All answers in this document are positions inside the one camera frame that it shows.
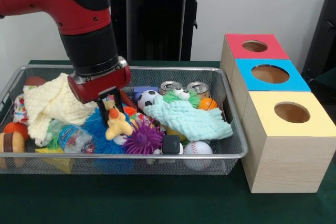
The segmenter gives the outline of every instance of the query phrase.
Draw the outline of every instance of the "white wall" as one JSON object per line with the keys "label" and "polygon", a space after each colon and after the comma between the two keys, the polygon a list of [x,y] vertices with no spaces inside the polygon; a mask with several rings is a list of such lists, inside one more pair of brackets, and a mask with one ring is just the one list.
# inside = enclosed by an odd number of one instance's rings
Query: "white wall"
{"label": "white wall", "polygon": [[[224,33],[273,33],[301,69],[323,0],[198,0],[192,60],[219,60]],[[67,59],[44,13],[0,20],[0,90],[31,59]]]}

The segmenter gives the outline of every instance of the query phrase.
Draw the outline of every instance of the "soccer ball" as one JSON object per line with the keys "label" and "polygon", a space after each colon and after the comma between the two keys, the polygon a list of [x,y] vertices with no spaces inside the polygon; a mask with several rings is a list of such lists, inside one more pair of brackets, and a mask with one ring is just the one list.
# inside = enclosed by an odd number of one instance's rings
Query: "soccer ball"
{"label": "soccer ball", "polygon": [[154,90],[144,91],[138,98],[138,108],[143,111],[143,108],[154,104],[154,99],[160,95]]}

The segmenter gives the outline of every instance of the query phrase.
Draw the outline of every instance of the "red square top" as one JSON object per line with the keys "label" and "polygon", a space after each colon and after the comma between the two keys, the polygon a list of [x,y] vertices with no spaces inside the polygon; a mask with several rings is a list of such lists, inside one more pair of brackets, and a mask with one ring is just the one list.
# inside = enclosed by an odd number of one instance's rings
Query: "red square top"
{"label": "red square top", "polygon": [[289,59],[273,34],[226,34],[225,37],[235,59]]}

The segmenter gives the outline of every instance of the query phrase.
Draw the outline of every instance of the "wire mesh tray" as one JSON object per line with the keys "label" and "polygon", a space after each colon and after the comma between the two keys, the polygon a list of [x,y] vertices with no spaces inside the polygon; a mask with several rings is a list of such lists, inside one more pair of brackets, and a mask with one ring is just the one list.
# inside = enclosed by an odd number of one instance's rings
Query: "wire mesh tray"
{"label": "wire mesh tray", "polygon": [[[193,81],[209,85],[211,96],[231,123],[233,136],[211,142],[212,155],[127,155],[127,154],[47,154],[35,153],[34,141],[26,144],[26,153],[0,153],[0,174],[162,174],[228,175],[248,147],[233,102],[226,76],[217,68],[131,67],[132,80],[123,90],[133,95],[135,86],[159,87],[163,81],[176,80],[186,86]],[[0,132],[13,121],[15,98],[22,94],[25,80],[40,76],[50,81],[61,72],[70,74],[71,66],[29,65],[18,69],[0,94]],[[184,160],[211,162],[202,171],[191,170]]]}

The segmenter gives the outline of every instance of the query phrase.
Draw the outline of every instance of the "stacked wooden boxes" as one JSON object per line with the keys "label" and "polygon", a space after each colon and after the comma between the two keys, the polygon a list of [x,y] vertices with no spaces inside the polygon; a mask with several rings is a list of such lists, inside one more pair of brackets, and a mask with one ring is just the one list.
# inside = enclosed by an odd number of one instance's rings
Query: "stacked wooden boxes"
{"label": "stacked wooden boxes", "polygon": [[249,144],[252,193],[315,193],[336,150],[336,126],[273,35],[227,34],[225,71]]}

